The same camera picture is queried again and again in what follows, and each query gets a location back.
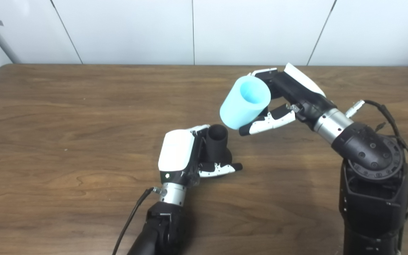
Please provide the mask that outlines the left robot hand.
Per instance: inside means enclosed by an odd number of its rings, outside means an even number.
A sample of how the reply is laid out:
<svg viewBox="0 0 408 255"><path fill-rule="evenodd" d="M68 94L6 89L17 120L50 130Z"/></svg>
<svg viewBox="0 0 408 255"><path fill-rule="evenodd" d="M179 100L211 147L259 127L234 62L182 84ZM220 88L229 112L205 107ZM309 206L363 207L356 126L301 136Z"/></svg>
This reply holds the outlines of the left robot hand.
<svg viewBox="0 0 408 255"><path fill-rule="evenodd" d="M158 161L162 184L199 185L202 178L219 178L241 171L228 148L228 129L220 124L177 129L165 134Z"/></svg>

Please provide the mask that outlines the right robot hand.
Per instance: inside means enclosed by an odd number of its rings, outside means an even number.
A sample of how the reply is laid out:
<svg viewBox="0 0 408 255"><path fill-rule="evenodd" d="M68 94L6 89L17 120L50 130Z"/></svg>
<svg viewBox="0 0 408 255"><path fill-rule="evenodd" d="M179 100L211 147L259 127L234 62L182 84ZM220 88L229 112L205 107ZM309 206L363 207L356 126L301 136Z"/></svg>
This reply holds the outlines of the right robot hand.
<svg viewBox="0 0 408 255"><path fill-rule="evenodd" d="M267 85L272 100L283 97L288 103L271 111L264 108L256 119L240 127L240 136L277 129L295 120L313 129L325 112L337 108L315 82L290 63L282 72L268 68L253 71L249 76L261 79Z"/></svg>

